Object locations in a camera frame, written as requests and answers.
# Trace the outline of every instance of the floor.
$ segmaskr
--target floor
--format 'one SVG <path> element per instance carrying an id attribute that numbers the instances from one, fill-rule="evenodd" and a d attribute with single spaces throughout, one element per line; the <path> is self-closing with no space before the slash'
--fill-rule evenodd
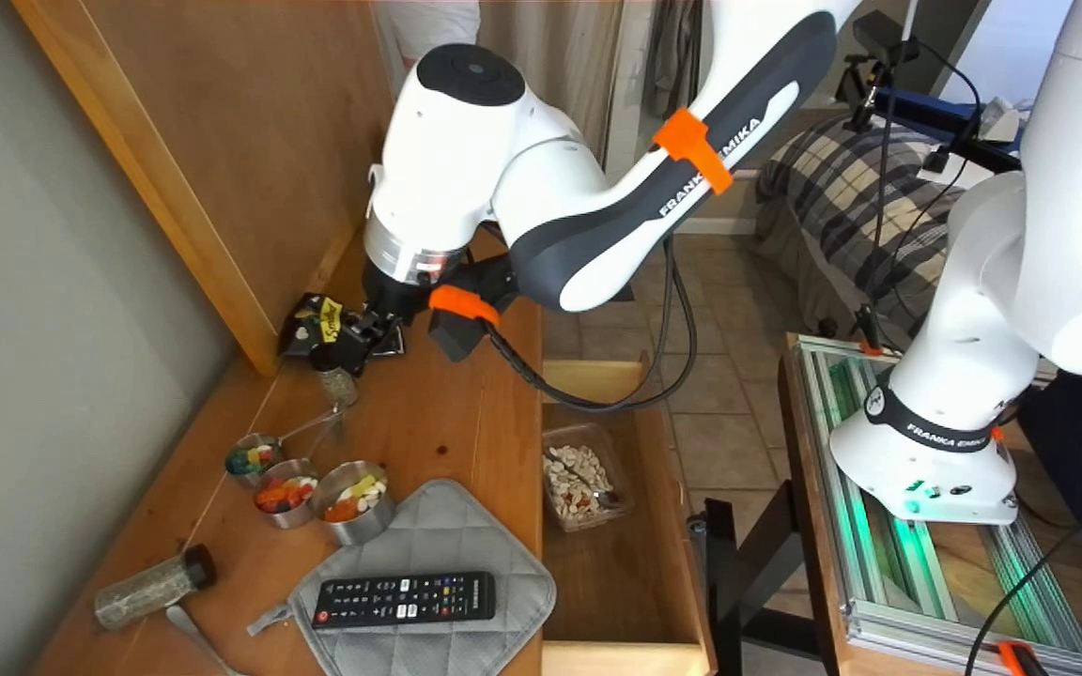
<path id="1" fill-rule="evenodd" d="M 726 499 L 736 538 L 751 529 L 774 489 L 790 475 L 779 414 L 779 349 L 786 329 L 801 329 L 790 283 L 756 250 L 747 236 L 675 236 L 675 261 L 687 285 L 697 358 L 687 383 L 663 400 L 685 484 L 696 509 Z M 660 260 L 640 271 L 635 299 L 613 299 L 584 315 L 544 315 L 544 358 L 651 358 L 660 328 Z M 687 358 L 685 320 L 668 320 L 656 349 L 660 374 L 672 379 Z M 804 569 L 771 609 L 810 616 Z M 815 662 L 742 644 L 747 673 L 820 676 Z"/>

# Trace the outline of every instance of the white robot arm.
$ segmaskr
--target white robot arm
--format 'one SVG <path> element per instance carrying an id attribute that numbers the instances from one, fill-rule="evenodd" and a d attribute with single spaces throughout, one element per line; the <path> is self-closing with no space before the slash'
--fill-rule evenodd
<path id="1" fill-rule="evenodd" d="M 518 293 L 559 310 L 613 299 L 708 180 L 730 186 L 730 167 L 810 92 L 852 3 L 712 0 L 697 96 L 672 141 L 613 186 L 578 127 L 507 61 L 478 46 L 433 50 L 402 85 L 377 167 L 373 303 L 429 293 L 482 221 L 501 221 Z"/>
<path id="2" fill-rule="evenodd" d="M 994 416 L 1037 358 L 1082 374 L 1082 0 L 1049 62 L 1022 171 L 965 192 L 930 310 L 829 449 L 885 509 L 1014 522 L 1014 465 Z"/>

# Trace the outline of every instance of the wooden table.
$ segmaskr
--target wooden table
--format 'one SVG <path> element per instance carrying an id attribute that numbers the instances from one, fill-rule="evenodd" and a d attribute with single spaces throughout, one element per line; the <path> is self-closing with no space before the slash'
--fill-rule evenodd
<path id="1" fill-rule="evenodd" d="M 507 315 L 507 333 L 523 351 L 541 351 L 529 303 Z M 492 349 L 449 365 L 422 328 L 410 340 L 410 358 L 377 359 L 360 374 L 360 400 L 342 429 L 298 434 L 289 453 L 310 457 L 316 470 L 377 457 L 387 465 L 394 499 L 433 475 L 460 482 L 529 552 L 541 552 L 541 399 Z M 33 673 L 218 673 L 162 616 L 117 634 L 91 616 L 95 589 L 187 544 L 206 544 L 218 563 L 218 585 L 187 598 L 187 611 L 236 669 L 319 673 L 291 622 L 259 637 L 245 628 L 284 602 L 330 539 L 319 522 L 273 529 L 223 457 L 245 433 L 283 434 L 325 404 L 309 369 L 289 365 L 264 379 L 234 365 L 82 580 Z M 513 673 L 541 673 L 541 641 L 513 662 Z"/>
<path id="2" fill-rule="evenodd" d="M 726 641 L 736 641 L 736 634 L 820 658 L 826 673 L 870 673 L 870 676 L 955 673 L 955 663 L 903 658 L 895 649 L 852 641 L 856 628 L 840 611 L 844 606 L 852 606 L 852 594 L 844 589 L 840 574 L 839 519 L 834 499 L 826 495 L 822 444 L 815 433 L 801 340 L 804 339 L 790 333 L 780 359 L 780 414 L 786 414 L 792 482 L 771 499 L 747 539 L 738 539 L 736 548 L 730 548 L 731 544 L 730 508 L 720 504 L 707 508 L 708 611 L 720 673 L 730 673 L 731 663 L 738 673 L 738 653 L 726 649 Z M 1057 538 L 1067 532 L 1069 515 L 1064 509 L 1064 499 L 1040 473 L 1040 462 L 1025 449 L 1030 444 L 1022 434 L 1010 434 L 1006 445 L 1014 449 L 1019 465 L 1019 495 L 1022 504 L 1030 504 L 1019 524 L 1025 524 L 1037 538 L 1037 544 L 1049 548 Z M 978 628 L 1001 594 L 1001 580 L 988 560 L 988 529 L 926 524 L 926 538 L 938 555 L 938 569 L 946 577 L 946 594 L 955 598 L 963 628 Z M 762 606 L 771 602 L 771 594 L 801 563 L 809 565 L 810 621 L 766 611 Z M 1058 594 L 1069 602 L 1073 621 L 1082 622 L 1082 539 L 1067 544 L 1050 560 L 1050 574 L 1058 580 Z M 1019 634 L 1022 628 L 1014 622 L 1010 611 L 1001 611 L 991 622 L 991 631 Z"/>
<path id="3" fill-rule="evenodd" d="M 513 303 L 504 315 L 509 340 L 537 359 L 537 308 Z M 544 374 L 584 399 L 618 399 L 635 385 L 635 359 L 554 359 Z M 289 589 L 334 548 L 319 522 L 273 529 L 236 484 L 223 457 L 245 433 L 289 433 L 319 416 L 330 399 L 309 369 L 283 369 L 273 379 L 234 365 L 204 400 L 185 440 L 170 449 L 155 484 L 74 594 L 46 641 L 33 673 L 218 673 L 162 616 L 124 631 L 100 631 L 91 598 L 187 544 L 206 544 L 218 585 L 187 598 L 187 611 L 240 673 L 299 676 L 319 673 L 291 622 L 249 637 L 249 622 L 289 598 Z M 289 453 L 330 470 L 342 457 L 387 465 L 389 495 L 418 484 L 460 482 L 554 577 L 554 611 L 507 673 L 559 676 L 701 676 L 712 669 L 701 580 L 685 524 L 687 499 L 668 449 L 660 414 L 597 416 L 635 495 L 630 509 L 599 529 L 564 538 L 541 509 L 541 429 L 578 416 L 544 400 L 486 345 L 449 365 L 429 345 L 424 328 L 410 333 L 402 359 L 377 359 L 360 374 L 360 400 L 342 429 L 298 434 Z"/>

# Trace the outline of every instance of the remote control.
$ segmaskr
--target remote control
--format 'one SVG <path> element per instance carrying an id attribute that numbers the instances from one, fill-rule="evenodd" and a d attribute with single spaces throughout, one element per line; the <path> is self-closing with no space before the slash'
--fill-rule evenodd
<path id="1" fill-rule="evenodd" d="M 496 577 L 486 569 L 325 577 L 310 631 L 378 622 L 457 622 L 496 616 Z"/>

